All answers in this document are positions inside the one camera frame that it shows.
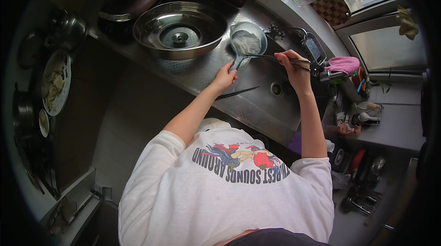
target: graphic print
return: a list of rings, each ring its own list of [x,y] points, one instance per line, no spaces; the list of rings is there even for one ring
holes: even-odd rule
[[[241,145],[250,144],[236,143],[229,144],[228,147],[218,142],[207,144],[195,150],[192,161],[214,171],[221,178],[226,169],[225,181],[231,183],[275,183],[289,175],[289,168],[268,150],[255,145],[239,150]],[[253,160],[255,167],[235,170],[247,159]]]

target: strawberry graphic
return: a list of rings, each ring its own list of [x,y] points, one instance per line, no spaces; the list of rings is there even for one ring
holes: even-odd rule
[[[257,152],[256,155],[254,155],[253,160],[254,165],[259,167],[261,170],[274,166],[274,163],[268,159],[266,152]]]

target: kitchen sink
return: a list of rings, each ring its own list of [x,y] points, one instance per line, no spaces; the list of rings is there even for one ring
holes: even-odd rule
[[[283,51],[285,50],[282,47],[268,37],[267,55]],[[306,57],[300,46],[296,51]],[[241,93],[241,96],[295,131],[300,123],[300,105],[297,94],[289,83],[285,67],[263,57],[251,59],[234,91],[255,86],[260,87]],[[322,119],[328,104],[327,86],[314,77],[311,77],[311,86]]]

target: pink towel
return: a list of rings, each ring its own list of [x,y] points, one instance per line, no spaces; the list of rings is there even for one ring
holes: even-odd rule
[[[352,76],[360,67],[360,61],[353,56],[336,56],[328,61],[329,66],[325,67],[325,71],[341,71],[345,72],[346,77]]]

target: hand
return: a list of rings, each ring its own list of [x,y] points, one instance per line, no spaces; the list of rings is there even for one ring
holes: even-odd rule
[[[237,70],[231,70],[228,73],[228,69],[230,69],[233,62],[228,62],[226,65],[222,66],[214,77],[214,80],[211,82],[210,86],[216,88],[216,90],[222,93],[227,87],[231,84],[234,84],[234,80],[237,79],[236,73]]]
[[[292,62],[288,59],[307,60],[300,56],[293,50],[288,50],[283,53],[274,53],[279,63],[283,65],[288,73],[289,83],[294,88],[297,95],[303,95],[312,92],[311,89],[311,75],[303,70],[297,70],[293,67]],[[302,64],[302,67],[309,68],[309,65]]]

